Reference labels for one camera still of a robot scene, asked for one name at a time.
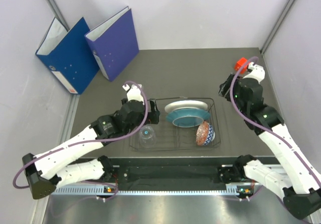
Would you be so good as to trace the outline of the red patterned bowl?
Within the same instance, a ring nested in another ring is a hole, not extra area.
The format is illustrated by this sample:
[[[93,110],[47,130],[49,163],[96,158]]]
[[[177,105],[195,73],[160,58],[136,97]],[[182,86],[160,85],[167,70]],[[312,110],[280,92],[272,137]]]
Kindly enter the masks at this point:
[[[207,122],[203,122],[198,126],[196,132],[196,143],[198,146],[203,146],[207,143],[207,138],[209,134],[209,124]]]

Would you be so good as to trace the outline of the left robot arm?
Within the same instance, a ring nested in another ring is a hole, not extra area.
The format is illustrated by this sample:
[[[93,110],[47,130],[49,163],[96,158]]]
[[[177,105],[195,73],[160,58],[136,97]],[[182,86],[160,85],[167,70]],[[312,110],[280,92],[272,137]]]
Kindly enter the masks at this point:
[[[80,164],[75,161],[91,151],[131,137],[145,125],[158,124],[160,112],[156,100],[148,102],[149,111],[142,101],[123,99],[120,110],[100,116],[59,146],[42,154],[24,155],[22,162],[32,198],[44,198],[58,188],[81,181],[110,181],[114,171],[108,157],[100,156]]]

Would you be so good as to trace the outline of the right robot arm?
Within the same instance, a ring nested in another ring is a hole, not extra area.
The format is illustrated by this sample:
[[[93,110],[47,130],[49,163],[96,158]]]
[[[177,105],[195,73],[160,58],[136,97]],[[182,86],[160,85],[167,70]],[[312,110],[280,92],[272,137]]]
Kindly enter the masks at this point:
[[[286,176],[273,171],[252,155],[241,155],[233,174],[241,182],[254,180],[273,192],[296,219],[320,210],[320,173],[293,140],[279,112],[264,103],[260,79],[230,74],[219,87],[219,96],[231,102],[246,125],[272,151]]]

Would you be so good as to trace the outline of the clear drinking glass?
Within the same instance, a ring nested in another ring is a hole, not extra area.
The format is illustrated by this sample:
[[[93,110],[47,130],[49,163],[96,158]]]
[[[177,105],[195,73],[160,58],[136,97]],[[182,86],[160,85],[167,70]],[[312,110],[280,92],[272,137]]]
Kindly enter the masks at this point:
[[[149,125],[146,125],[139,130],[138,137],[140,145],[144,148],[151,148],[156,144],[155,131]]]

